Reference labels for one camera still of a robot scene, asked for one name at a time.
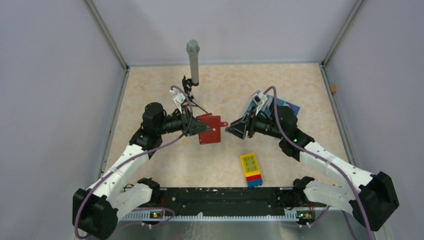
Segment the red leather card holder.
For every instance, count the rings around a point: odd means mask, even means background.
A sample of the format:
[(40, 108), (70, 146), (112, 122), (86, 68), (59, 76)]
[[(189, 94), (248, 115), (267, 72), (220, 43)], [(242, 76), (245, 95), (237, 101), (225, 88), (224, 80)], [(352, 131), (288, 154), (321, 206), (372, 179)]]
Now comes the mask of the red leather card holder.
[(200, 145), (217, 144), (222, 141), (222, 128), (228, 127), (229, 123), (222, 121), (220, 115), (206, 113), (197, 116), (196, 119), (209, 127), (209, 130), (198, 134)]

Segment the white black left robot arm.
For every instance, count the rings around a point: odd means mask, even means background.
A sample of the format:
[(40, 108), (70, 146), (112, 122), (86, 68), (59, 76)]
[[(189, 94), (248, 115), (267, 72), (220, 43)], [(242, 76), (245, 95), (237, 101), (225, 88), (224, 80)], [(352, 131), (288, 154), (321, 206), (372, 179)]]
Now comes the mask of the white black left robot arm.
[(145, 106), (140, 128), (131, 137), (118, 160), (104, 175), (88, 188), (78, 189), (72, 199), (72, 223), (75, 236), (83, 240), (86, 235), (106, 240), (118, 223), (138, 206), (154, 207), (160, 202), (160, 193), (147, 183), (136, 183), (129, 190), (123, 188), (135, 172), (153, 154), (175, 143), (164, 144), (162, 136), (181, 132), (195, 136), (211, 128), (193, 116), (189, 106), (175, 109), (167, 114), (162, 104), (152, 102)]

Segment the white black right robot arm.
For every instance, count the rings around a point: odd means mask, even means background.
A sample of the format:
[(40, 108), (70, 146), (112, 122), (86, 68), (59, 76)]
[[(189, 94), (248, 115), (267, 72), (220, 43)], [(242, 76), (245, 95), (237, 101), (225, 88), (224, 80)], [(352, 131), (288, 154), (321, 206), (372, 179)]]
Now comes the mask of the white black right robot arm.
[(279, 139), (278, 145), (286, 156), (316, 168), (340, 184), (332, 186), (312, 177), (297, 179), (293, 182), (298, 188), (293, 192), (297, 205), (329, 205), (351, 214), (371, 231), (379, 231), (400, 205), (392, 178), (385, 172), (373, 174), (344, 161), (302, 132), (297, 123), (289, 106), (278, 106), (270, 115), (246, 112), (225, 131), (242, 140), (255, 133)]

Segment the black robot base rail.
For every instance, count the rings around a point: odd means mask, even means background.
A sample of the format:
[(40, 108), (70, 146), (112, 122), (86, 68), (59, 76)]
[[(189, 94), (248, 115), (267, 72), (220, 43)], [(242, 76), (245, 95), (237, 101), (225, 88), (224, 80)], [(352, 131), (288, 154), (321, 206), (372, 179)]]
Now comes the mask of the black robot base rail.
[(295, 208), (322, 207), (291, 187), (168, 187), (154, 190), (143, 208), (168, 208), (178, 217), (283, 216)]

